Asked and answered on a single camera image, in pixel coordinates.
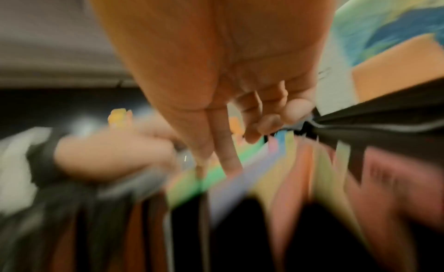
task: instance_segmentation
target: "palm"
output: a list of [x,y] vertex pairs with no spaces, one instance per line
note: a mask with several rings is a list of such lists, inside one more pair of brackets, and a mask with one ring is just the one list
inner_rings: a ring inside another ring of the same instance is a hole
[[229,101],[243,111],[249,141],[314,106],[334,0],[92,2],[150,102],[198,159],[215,150],[226,170],[239,166]]

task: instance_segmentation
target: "hand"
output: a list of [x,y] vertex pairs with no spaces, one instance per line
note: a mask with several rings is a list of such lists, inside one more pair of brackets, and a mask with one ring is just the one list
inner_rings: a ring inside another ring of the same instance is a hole
[[178,169],[171,126],[158,114],[130,127],[106,128],[89,137],[68,136],[55,149],[55,163],[77,179],[109,181],[146,167]]
[[216,152],[241,168],[228,124],[233,101],[246,139],[314,108],[316,67],[335,0],[90,0],[145,95],[198,164]]

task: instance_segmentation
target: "person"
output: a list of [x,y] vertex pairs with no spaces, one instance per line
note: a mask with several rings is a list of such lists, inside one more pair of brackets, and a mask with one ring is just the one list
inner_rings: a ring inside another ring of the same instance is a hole
[[314,108],[316,67],[336,0],[90,0],[149,102],[205,166],[241,168],[227,103],[245,138]]
[[107,127],[87,137],[33,128],[4,139],[0,141],[0,217],[31,207],[39,191],[61,182],[106,184],[148,167],[178,171],[175,146],[183,143],[157,113],[131,126]]

